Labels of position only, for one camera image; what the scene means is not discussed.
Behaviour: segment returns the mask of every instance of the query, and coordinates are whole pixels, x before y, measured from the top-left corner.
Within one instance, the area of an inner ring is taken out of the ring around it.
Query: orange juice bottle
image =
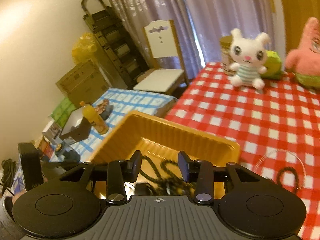
[[[109,130],[109,127],[93,106],[85,104],[84,101],[81,101],[80,105],[82,106],[83,116],[89,121],[93,128],[95,128],[99,134],[105,134]]]

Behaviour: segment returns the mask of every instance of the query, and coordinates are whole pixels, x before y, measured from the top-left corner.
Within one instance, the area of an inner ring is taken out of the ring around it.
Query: chair seat
[[[133,89],[166,93],[183,75],[182,69],[157,69],[144,80],[138,83]]]

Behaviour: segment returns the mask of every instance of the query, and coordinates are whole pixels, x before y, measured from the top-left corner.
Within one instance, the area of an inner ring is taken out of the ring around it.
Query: curtain
[[[273,41],[269,0],[185,0],[204,61],[219,61],[222,36],[239,28],[246,38],[266,32]],[[273,42],[268,47],[274,48]]]
[[[194,78],[201,62],[184,0],[110,0],[125,28],[150,62],[143,27],[150,22],[174,20],[188,77]],[[159,59],[163,68],[180,68],[175,57]]]

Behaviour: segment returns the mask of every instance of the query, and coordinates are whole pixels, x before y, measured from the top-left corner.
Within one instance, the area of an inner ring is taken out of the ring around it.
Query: chair
[[[189,85],[173,20],[157,20],[143,28],[155,70],[133,89],[171,95],[185,80]],[[160,69],[157,58],[178,57],[181,69]]]

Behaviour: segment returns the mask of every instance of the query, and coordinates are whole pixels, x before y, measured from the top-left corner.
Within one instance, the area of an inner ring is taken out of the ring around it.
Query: patrick star plush
[[[311,17],[304,26],[299,47],[287,55],[287,70],[296,73],[296,79],[306,87],[320,88],[320,24]]]

